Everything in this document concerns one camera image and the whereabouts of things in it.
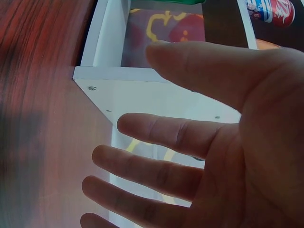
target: green object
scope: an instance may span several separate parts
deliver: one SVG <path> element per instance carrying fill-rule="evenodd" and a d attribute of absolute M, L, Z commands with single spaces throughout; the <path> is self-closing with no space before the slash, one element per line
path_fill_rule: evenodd
<path fill-rule="evenodd" d="M 194 5 L 198 3 L 204 3 L 206 0 L 154 0 L 154 1 L 162 1 L 162 2 L 172 2 L 172 3 L 179 3 L 185 5 Z"/>

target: wooden table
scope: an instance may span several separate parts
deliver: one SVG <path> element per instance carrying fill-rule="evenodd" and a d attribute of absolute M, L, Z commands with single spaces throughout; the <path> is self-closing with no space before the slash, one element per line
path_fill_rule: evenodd
<path fill-rule="evenodd" d="M 72 81 L 94 0 L 0 1 L 0 227 L 76 228 L 111 124 Z"/>

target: soda can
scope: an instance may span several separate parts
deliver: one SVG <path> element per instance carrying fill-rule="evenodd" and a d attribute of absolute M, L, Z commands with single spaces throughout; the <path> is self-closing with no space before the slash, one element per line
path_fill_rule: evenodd
<path fill-rule="evenodd" d="M 280 27 L 290 26 L 295 19 L 295 7 L 289 0 L 245 0 L 249 15 Z"/>

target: screw hole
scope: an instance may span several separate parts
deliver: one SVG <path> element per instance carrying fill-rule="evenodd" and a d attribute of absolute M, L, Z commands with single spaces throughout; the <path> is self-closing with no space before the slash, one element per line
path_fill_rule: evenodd
<path fill-rule="evenodd" d="M 97 90 L 97 87 L 95 87 L 95 86 L 89 86 L 89 88 L 88 88 L 90 91 L 95 91 L 95 90 Z"/>

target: patterned cloth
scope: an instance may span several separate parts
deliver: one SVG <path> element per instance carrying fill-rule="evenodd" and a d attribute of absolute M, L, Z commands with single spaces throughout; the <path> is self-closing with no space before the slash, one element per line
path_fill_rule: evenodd
<path fill-rule="evenodd" d="M 145 50 L 151 42 L 205 41 L 202 15 L 183 12 L 132 9 L 130 11 L 122 67 L 150 68 Z"/>

